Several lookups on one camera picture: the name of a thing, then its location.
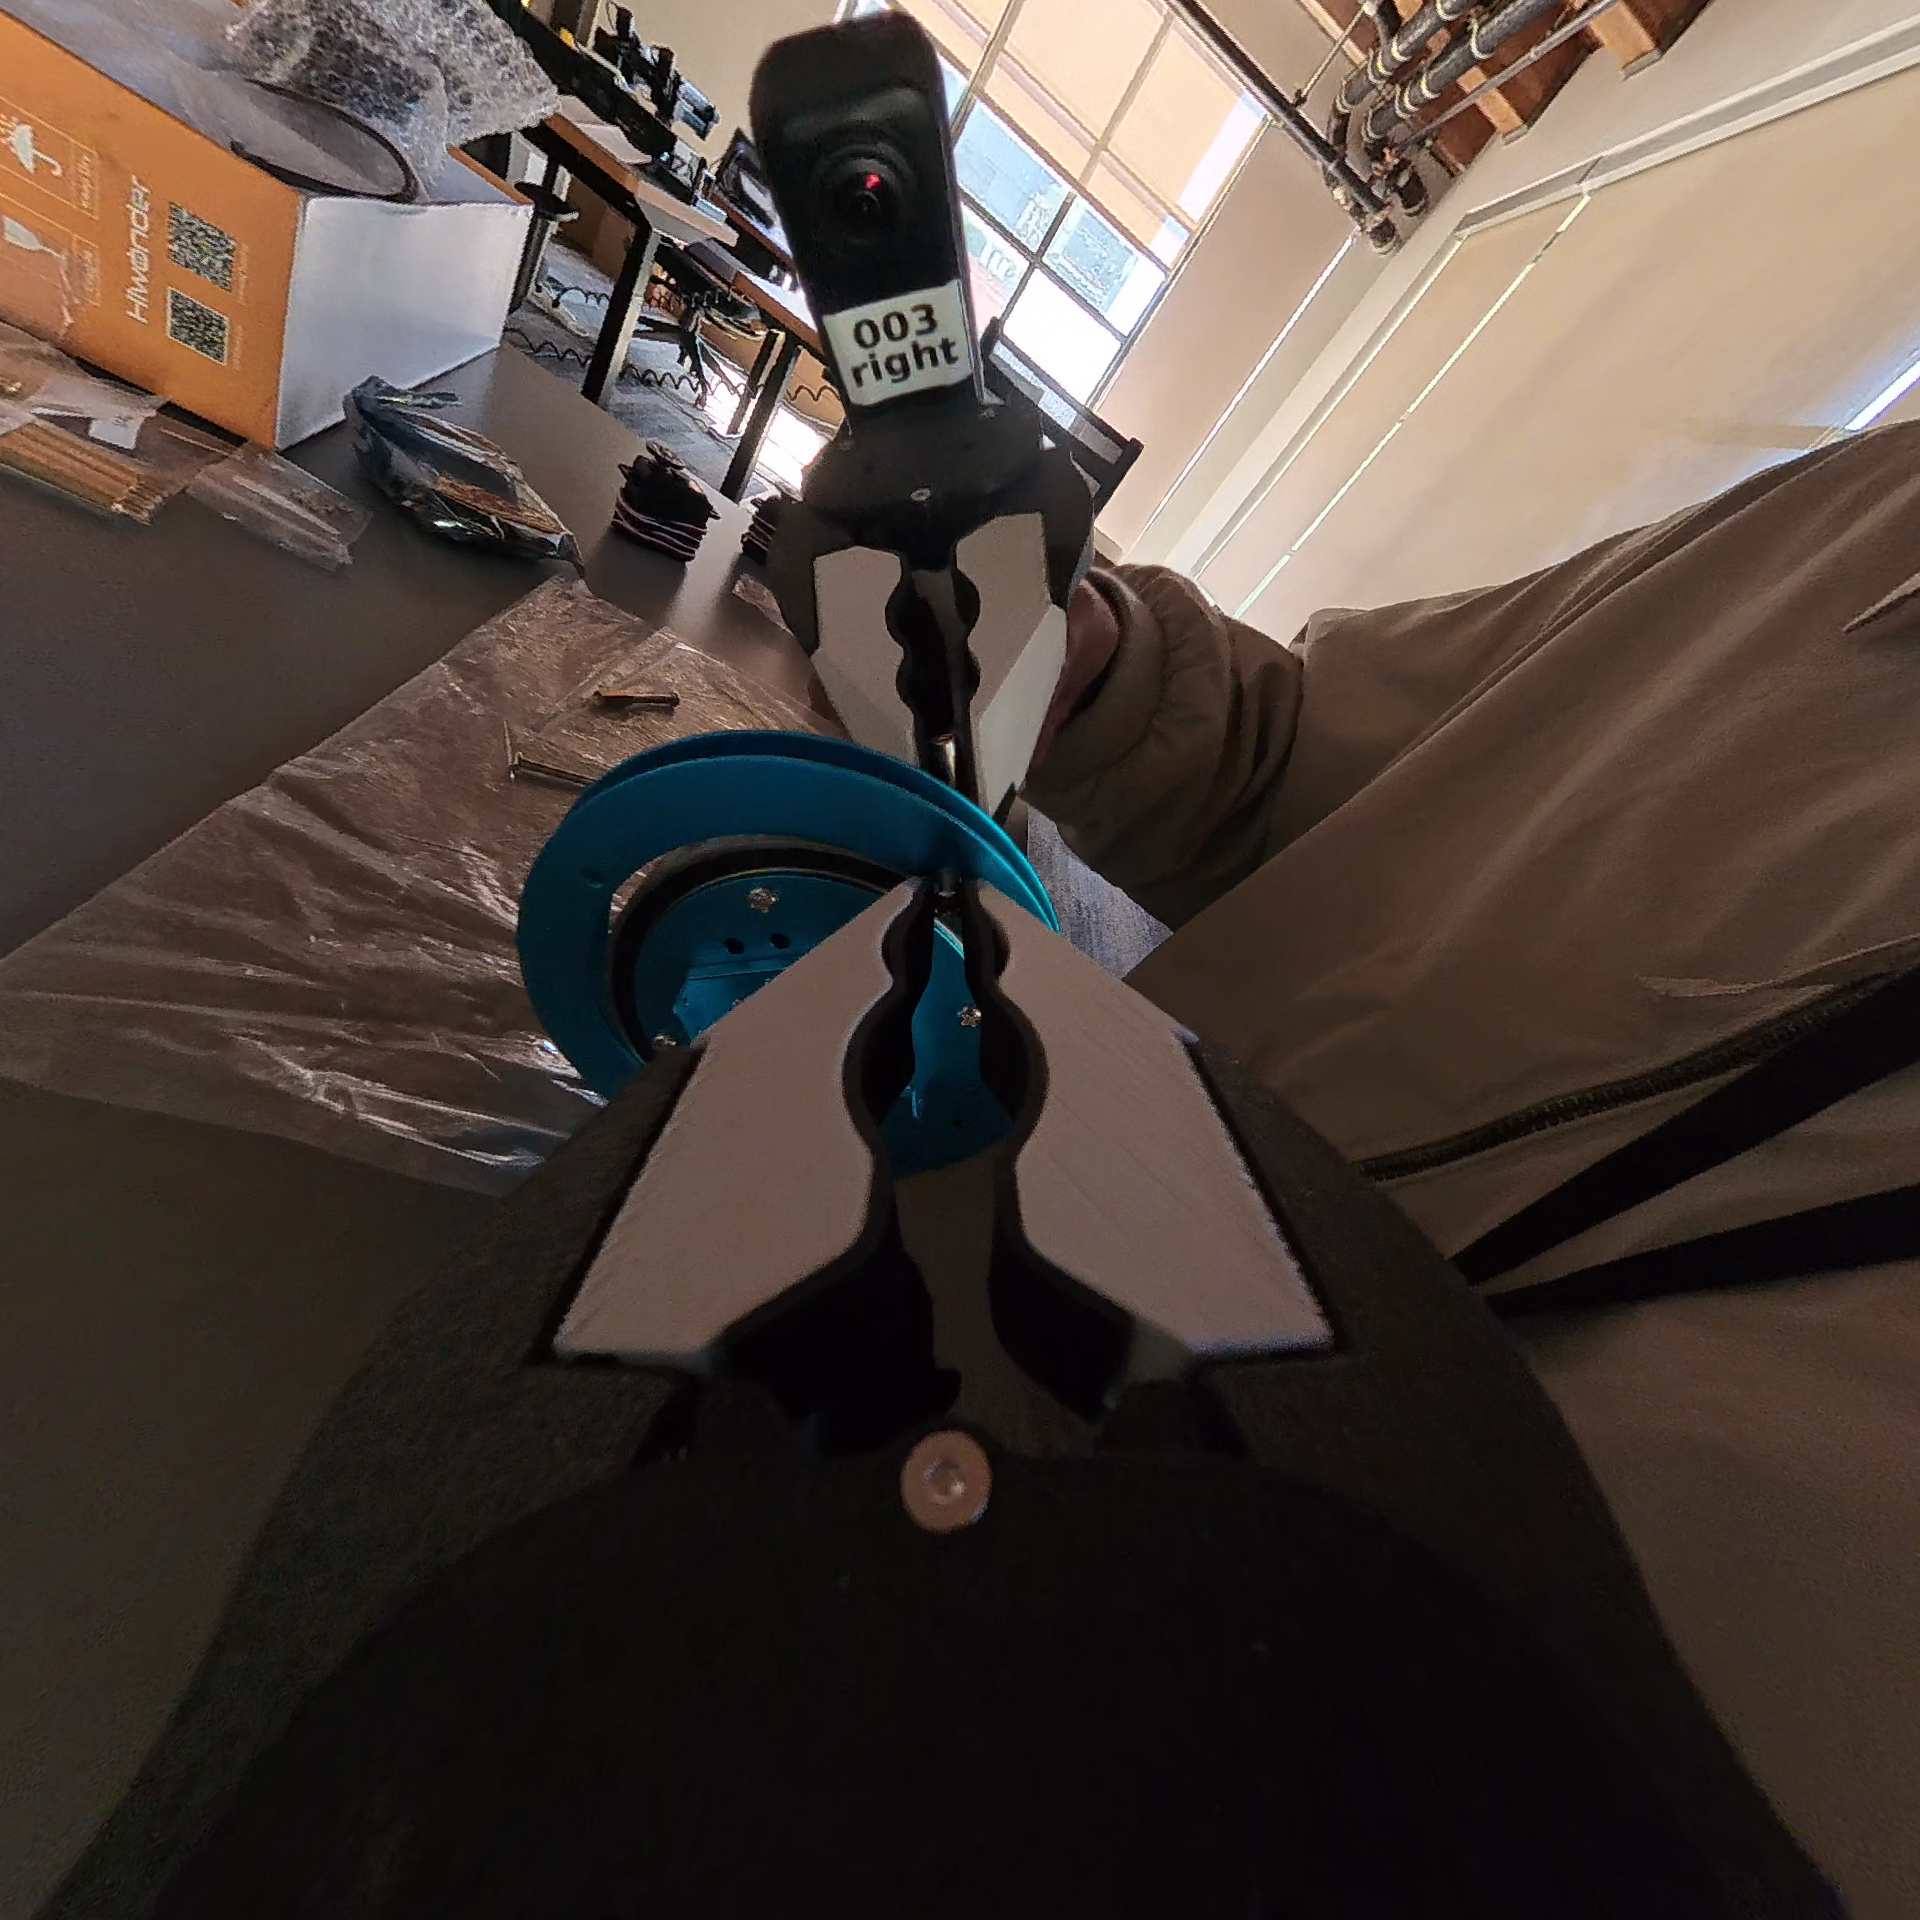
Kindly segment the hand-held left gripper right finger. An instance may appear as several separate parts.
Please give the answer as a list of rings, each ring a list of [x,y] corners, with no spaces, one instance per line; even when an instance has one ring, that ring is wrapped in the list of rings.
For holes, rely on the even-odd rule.
[[[985,1293],[1012,1363],[1097,1425],[1138,1385],[1329,1352],[1185,1030],[987,882],[959,925],[1010,1123]]]

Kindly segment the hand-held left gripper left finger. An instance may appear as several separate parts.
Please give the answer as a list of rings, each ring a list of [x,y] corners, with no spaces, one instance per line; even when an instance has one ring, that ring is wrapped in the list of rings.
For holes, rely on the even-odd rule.
[[[931,1301],[879,1133],[936,926],[931,887],[903,882],[708,1030],[555,1357],[766,1388],[827,1452],[938,1419]]]

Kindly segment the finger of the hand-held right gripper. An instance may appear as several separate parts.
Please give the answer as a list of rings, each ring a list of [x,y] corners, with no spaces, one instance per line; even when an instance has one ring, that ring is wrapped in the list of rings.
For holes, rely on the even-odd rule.
[[[941,574],[943,733],[961,795],[994,819],[1033,761],[1065,641],[1042,517],[1000,517],[956,543]]]
[[[814,562],[812,655],[851,740],[948,778],[948,641],[908,565],[846,546]]]

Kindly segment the teal round turntable base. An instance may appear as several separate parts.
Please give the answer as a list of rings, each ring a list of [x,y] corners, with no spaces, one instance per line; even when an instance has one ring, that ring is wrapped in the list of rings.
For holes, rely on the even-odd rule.
[[[971,804],[979,882],[1060,933],[1013,838]],[[516,948],[547,1039],[611,1099],[903,882],[930,879],[919,771],[817,733],[705,733],[588,787],[526,879]]]

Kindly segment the person's right hand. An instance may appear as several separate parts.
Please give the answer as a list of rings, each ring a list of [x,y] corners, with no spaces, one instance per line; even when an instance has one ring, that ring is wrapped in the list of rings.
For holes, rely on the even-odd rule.
[[[1068,603],[1063,664],[1045,711],[1052,731],[1072,723],[1097,699],[1115,664],[1122,618],[1110,584],[1095,569],[1078,583]]]

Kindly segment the black office chair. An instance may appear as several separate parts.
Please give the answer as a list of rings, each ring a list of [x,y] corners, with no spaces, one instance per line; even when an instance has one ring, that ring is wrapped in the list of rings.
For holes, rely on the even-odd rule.
[[[996,400],[1036,414],[1042,439],[1065,449],[1091,493],[1093,514],[1105,511],[1139,459],[1142,442],[1120,436],[1091,408],[1057,387],[1024,349],[1012,345],[1001,317],[979,334],[981,378]]]

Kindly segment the wooden background table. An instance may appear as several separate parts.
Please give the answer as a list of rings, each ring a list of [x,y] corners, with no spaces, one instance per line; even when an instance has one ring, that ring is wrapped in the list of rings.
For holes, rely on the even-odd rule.
[[[674,286],[684,334],[692,345],[701,342],[701,325],[718,311],[745,308],[757,325],[757,346],[739,378],[726,429],[731,460],[722,494],[739,502],[755,477],[767,433],[794,390],[799,390],[803,414],[827,433],[844,423],[842,396],[798,291],[757,276],[733,258],[728,261],[729,272],[722,275],[715,268],[718,246],[711,242],[694,248],[668,242],[664,258],[666,265],[657,266],[655,275]]]
[[[729,246],[738,234],[711,206],[684,203],[652,181],[640,152],[611,126],[578,123],[560,111],[521,137],[546,160],[543,187],[558,191],[560,177],[583,181],[591,197],[632,228],[581,382],[583,398],[604,407],[628,364],[660,242]]]

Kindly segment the large window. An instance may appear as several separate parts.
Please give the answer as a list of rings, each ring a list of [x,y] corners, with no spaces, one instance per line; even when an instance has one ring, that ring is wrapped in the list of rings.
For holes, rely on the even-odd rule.
[[[971,317],[1097,398],[1270,119],[1158,2],[892,2],[934,42]]]

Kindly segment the large clear plastic bag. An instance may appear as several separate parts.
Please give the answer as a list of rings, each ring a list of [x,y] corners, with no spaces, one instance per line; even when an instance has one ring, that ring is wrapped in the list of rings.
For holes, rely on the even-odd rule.
[[[682,702],[618,715],[598,688]],[[571,793],[510,780],[503,727],[600,773],[722,731],[846,736],[688,636],[543,583],[11,950],[3,1083],[510,1193],[604,1100],[517,971],[524,880]]]

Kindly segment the person's beige jacket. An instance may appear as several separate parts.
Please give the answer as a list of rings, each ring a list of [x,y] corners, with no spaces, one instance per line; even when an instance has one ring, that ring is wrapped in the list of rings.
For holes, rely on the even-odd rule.
[[[1444,1251],[1916,962],[1912,829],[1496,833],[1337,819],[1126,890],[1135,976]],[[1916,1917],[1916,1259],[1558,1309],[1517,1341],[1700,1693],[1855,1917]]]

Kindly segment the ceiling pipes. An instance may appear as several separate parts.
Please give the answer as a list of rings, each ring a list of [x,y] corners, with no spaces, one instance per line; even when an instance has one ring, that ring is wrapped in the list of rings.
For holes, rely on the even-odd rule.
[[[1597,55],[1631,77],[1661,61],[1703,2],[1306,5],[1328,39],[1286,86],[1231,33],[1224,5],[1178,22],[1247,86],[1375,254],[1393,254],[1496,138],[1529,132]]]

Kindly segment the bubble wrap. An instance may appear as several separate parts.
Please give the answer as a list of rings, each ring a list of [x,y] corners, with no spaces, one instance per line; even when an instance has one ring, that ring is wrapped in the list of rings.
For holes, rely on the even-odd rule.
[[[527,45],[484,2],[257,2],[226,42],[245,79],[379,132],[422,189],[449,150],[561,107]]]

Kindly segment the pile of small parts bags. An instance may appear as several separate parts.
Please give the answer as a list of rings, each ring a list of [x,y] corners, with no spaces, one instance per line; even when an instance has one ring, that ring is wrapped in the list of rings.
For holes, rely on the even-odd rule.
[[[158,396],[2,326],[2,470],[88,511],[150,524],[186,497],[322,571],[349,567],[371,514],[270,447],[227,442]]]

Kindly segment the orange cardboard box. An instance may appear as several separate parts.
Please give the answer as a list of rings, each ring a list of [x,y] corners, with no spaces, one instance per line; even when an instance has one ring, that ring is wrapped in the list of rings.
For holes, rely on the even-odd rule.
[[[531,208],[245,77],[243,6],[3,5],[3,322],[287,449],[492,350]]]

